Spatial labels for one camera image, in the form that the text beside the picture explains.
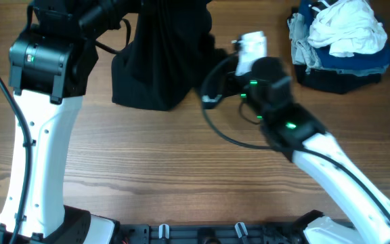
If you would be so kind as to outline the black t-shirt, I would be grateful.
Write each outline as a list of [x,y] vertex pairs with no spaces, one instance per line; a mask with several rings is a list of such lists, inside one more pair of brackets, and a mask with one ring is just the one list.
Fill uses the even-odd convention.
[[132,42],[112,60],[112,102],[175,108],[227,57],[215,46],[207,0],[142,1]]

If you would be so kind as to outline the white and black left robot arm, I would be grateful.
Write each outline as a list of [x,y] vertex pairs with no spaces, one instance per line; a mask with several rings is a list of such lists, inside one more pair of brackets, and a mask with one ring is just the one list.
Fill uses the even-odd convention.
[[9,190],[0,213],[0,243],[121,243],[116,220],[64,204],[70,136],[98,38],[137,13],[134,0],[32,1],[9,49],[2,86],[16,116]]

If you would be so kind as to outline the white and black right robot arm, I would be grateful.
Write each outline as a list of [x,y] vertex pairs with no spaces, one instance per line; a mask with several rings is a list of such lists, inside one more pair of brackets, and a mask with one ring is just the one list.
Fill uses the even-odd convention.
[[206,110],[209,127],[225,141],[255,150],[283,154],[313,178],[355,227],[353,237],[363,243],[390,243],[390,199],[351,161],[326,127],[293,98],[291,78],[278,58],[252,61],[239,75],[233,72],[237,93],[255,112],[267,145],[254,145],[223,134]]

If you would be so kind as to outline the grey crumpled garment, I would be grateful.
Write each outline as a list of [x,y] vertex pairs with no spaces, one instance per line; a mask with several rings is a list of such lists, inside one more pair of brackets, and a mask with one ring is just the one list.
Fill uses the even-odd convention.
[[294,65],[306,66],[306,73],[311,69],[321,69],[322,63],[315,49],[308,43],[309,27],[302,14],[294,13],[287,20],[291,44],[291,58]]

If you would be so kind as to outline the white crumpled garment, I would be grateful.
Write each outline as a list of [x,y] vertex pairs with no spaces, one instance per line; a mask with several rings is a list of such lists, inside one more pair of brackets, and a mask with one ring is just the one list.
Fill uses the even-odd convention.
[[366,0],[315,1],[308,5],[314,15],[308,43],[314,48],[328,47],[338,58],[380,52],[387,33]]

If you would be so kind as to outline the blue folded garment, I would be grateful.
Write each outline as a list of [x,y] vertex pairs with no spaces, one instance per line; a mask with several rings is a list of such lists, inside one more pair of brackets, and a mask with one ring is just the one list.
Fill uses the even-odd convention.
[[[314,15],[310,13],[308,5],[315,1],[301,1],[298,8],[298,13],[305,17],[305,23],[310,27],[313,22]],[[355,54],[350,58],[338,58],[331,56],[328,47],[314,48],[318,58],[321,60],[323,68],[341,69],[341,70],[368,70],[371,68],[384,68],[390,65],[390,47],[387,42],[385,47],[376,54],[364,55]]]

